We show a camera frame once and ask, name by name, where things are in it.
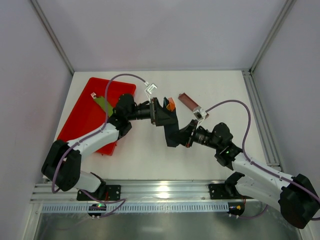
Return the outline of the black paper napkin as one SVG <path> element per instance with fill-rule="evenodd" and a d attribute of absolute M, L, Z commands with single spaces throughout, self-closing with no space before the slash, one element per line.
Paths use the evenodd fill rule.
<path fill-rule="evenodd" d="M 177 111 L 176 108 L 173 112 L 165 109 L 168 113 L 168 115 L 173 118 L 174 123 L 173 124 L 167 124 L 165 125 L 164 128 L 164 136 L 165 136 L 165 141 L 166 145 L 171 148 L 176 148 L 179 143 L 171 139 L 171 135 L 179 130 L 179 122 L 178 122 L 178 117 L 177 117 Z"/>

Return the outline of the orange plastic fork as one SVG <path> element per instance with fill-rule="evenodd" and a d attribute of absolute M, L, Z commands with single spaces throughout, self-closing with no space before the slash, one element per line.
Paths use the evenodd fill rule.
<path fill-rule="evenodd" d="M 165 105 L 166 105 L 166 109 L 169 110 L 170 112 L 173 112 L 176 109 L 176 105 L 172 97 L 169 97 L 167 99 L 167 103 Z"/>

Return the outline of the teal plastic knife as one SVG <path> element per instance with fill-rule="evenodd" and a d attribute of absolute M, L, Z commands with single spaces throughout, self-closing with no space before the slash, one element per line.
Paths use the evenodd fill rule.
<path fill-rule="evenodd" d="M 170 106 L 170 102 L 169 102 L 169 100 L 166 98 L 166 97 L 164 97 L 163 98 L 163 108 L 165 108 L 165 109 L 169 109 L 169 106 Z"/>

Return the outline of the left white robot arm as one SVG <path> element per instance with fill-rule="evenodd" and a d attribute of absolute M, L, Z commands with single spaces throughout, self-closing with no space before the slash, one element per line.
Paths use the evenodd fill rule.
<path fill-rule="evenodd" d="M 56 140 L 42 165 L 41 173 L 51 180 L 51 190 L 79 190 L 77 200 L 94 200 L 97 202 L 110 199 L 109 187 L 98 175 L 81 170 L 81 163 L 86 157 L 123 138 L 132 128 L 132 121 L 149 119 L 151 124 L 164 127 L 166 144 L 174 147 L 169 139 L 170 134 L 179 128 L 175 102 L 172 98 L 164 98 L 160 105 L 156 97 L 136 104 L 134 97 L 123 94 L 113 108 L 107 122 L 97 129 L 69 140 Z"/>

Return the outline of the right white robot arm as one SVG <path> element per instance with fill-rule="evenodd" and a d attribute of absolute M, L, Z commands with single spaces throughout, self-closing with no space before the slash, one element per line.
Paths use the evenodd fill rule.
<path fill-rule="evenodd" d="M 197 143 L 214 149 L 217 162 L 233 171 L 225 181 L 225 190 L 231 197 L 241 195 L 263 202 L 298 229 L 318 220 L 320 198 L 311 181 L 302 174 L 292 176 L 249 157 L 232 142 L 233 135 L 225 123 L 208 131 L 192 120 L 182 129 L 174 126 L 165 131 L 165 137 L 170 147 L 190 148 Z"/>

